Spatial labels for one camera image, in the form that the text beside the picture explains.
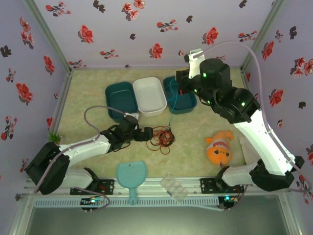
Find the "white plastic container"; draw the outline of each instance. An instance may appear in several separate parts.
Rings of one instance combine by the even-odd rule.
[[[136,80],[133,88],[138,110],[145,117],[162,114],[167,106],[166,97],[160,80],[146,77]]]

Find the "dustpan handle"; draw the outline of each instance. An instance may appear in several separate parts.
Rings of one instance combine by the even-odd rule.
[[[137,189],[136,188],[130,188],[129,189],[129,204],[136,205],[137,202],[138,202]]]

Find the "clownfish plush toy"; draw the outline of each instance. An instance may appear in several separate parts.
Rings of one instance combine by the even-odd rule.
[[[230,162],[233,154],[229,149],[227,139],[231,141],[234,139],[231,131],[219,131],[212,138],[205,139],[210,144],[206,149],[206,154],[211,163],[223,167]]]

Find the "teal plastic container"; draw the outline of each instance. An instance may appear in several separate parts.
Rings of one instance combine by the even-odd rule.
[[[130,82],[119,82],[105,89],[107,106],[125,113],[138,113],[138,105],[133,86]],[[108,109],[109,117],[115,122],[121,122],[123,115]]]
[[[186,114],[193,111],[197,105],[197,98],[195,94],[177,94],[179,86],[175,76],[165,78],[163,80],[163,86],[167,104],[172,114]]]

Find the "blue dustpan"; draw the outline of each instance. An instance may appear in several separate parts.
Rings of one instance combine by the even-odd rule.
[[[141,185],[147,177],[147,167],[143,161],[119,164],[116,171],[118,183],[129,189],[129,203],[137,204],[136,188]]]

